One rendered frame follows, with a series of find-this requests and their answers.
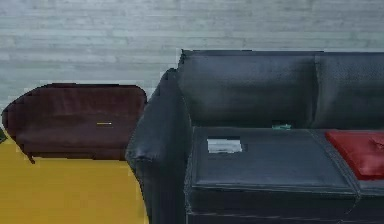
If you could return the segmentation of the red square cushion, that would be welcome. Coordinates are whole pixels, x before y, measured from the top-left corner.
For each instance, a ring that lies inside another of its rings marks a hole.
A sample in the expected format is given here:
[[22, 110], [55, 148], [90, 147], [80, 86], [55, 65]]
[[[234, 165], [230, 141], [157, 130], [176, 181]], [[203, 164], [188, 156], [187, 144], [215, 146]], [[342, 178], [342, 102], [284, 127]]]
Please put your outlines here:
[[332, 130], [325, 137], [358, 180], [384, 180], [384, 132]]

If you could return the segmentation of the white flat rectangular object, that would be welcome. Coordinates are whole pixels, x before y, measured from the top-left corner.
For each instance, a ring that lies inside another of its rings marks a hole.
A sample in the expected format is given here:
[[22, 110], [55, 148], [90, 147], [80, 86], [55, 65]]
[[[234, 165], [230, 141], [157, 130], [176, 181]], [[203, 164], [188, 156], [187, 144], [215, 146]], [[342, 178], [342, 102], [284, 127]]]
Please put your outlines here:
[[237, 153], [242, 152], [241, 142], [232, 139], [208, 139], [209, 153]]

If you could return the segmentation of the black leather sofa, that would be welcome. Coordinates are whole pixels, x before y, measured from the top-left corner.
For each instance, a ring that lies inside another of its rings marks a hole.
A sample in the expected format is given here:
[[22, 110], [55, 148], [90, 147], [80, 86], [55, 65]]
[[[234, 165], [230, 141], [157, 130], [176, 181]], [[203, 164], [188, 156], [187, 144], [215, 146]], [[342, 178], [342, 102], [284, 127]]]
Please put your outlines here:
[[126, 160], [149, 224], [384, 224], [384, 180], [358, 180], [332, 130], [384, 132], [384, 52], [186, 50]]

